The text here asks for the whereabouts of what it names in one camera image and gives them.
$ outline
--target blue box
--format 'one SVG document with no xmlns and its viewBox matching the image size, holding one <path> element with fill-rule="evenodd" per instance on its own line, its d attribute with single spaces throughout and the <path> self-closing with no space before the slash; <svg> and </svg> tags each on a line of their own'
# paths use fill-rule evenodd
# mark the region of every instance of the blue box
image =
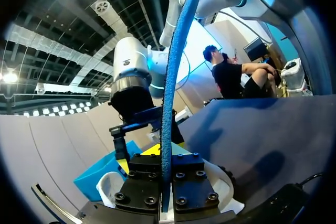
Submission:
<svg viewBox="0 0 336 224">
<path fill-rule="evenodd" d="M 135 153 L 141 153 L 140 148 L 134 141 L 128 142 L 126 147 L 131 157 Z M 96 185 L 105 173 L 118 172 L 124 180 L 126 179 L 126 172 L 120 167 L 115 158 L 115 152 L 107 154 L 73 181 L 90 201 L 101 201 Z"/>
</svg>

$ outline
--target computer monitor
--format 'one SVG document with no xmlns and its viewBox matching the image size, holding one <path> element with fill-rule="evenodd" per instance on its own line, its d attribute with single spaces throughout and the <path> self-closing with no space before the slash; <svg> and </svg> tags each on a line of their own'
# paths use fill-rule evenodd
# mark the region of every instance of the computer monitor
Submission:
<svg viewBox="0 0 336 224">
<path fill-rule="evenodd" d="M 244 47 L 244 50 L 251 61 L 254 61 L 268 54 L 266 45 L 259 37 L 253 40 L 246 47 Z"/>
</svg>

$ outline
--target ceiling light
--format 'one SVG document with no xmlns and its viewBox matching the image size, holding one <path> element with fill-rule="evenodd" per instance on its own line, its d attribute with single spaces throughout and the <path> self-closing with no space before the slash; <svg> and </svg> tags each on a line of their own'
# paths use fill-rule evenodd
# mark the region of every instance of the ceiling light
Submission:
<svg viewBox="0 0 336 224">
<path fill-rule="evenodd" d="M 17 81 L 17 75 L 15 73 L 7 73 L 3 76 L 4 82 L 13 83 Z"/>
<path fill-rule="evenodd" d="M 46 115 L 46 114 L 50 113 L 49 109 L 43 109 L 42 112 L 43 112 L 43 115 Z"/>
</svg>

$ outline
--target air vent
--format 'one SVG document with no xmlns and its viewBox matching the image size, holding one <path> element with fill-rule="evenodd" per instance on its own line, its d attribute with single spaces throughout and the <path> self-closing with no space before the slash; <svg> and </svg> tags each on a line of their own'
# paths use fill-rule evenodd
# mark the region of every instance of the air vent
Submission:
<svg viewBox="0 0 336 224">
<path fill-rule="evenodd" d="M 96 2 L 95 11 L 100 16 L 100 15 L 105 14 L 109 7 L 110 7 L 109 2 L 99 1 L 99 2 Z"/>
</svg>

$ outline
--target gray platform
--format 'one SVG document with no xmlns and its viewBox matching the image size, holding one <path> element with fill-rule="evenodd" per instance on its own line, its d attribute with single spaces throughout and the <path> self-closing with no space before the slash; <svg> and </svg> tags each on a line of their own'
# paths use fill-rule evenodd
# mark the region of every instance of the gray platform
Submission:
<svg viewBox="0 0 336 224">
<path fill-rule="evenodd" d="M 229 169 L 248 211 L 286 183 L 323 171 L 336 137 L 336 95 L 214 101 L 180 125 L 187 149 Z M 306 185 L 313 191 L 319 179 Z"/>
</svg>

